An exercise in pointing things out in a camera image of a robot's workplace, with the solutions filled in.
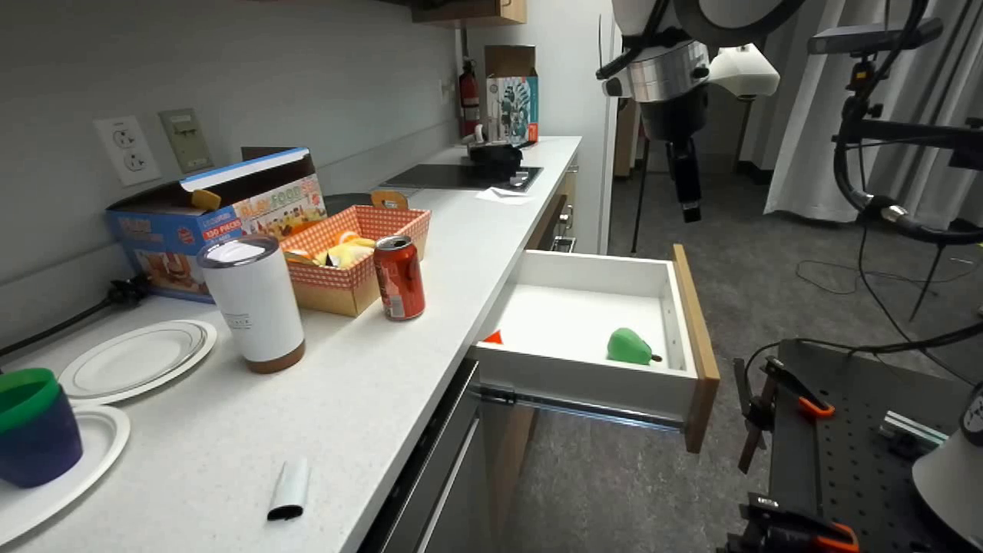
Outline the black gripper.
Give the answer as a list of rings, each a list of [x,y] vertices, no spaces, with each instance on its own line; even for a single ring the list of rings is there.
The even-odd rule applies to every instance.
[[[670,103],[653,103],[642,109],[644,130],[663,142],[666,147],[666,168],[675,186],[675,200],[684,220],[700,217],[700,168],[696,168],[696,147],[695,133],[704,126],[707,92],[691,90]]]

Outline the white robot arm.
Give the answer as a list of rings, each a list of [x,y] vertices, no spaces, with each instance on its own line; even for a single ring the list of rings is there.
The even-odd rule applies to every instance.
[[[684,220],[700,217],[700,171],[695,133],[704,126],[707,90],[737,98],[775,97],[778,68],[755,46],[801,0],[778,0],[755,21],[713,21],[700,0],[610,0],[623,48],[597,72],[615,98],[628,98],[644,116],[644,133],[666,145],[666,168]]]

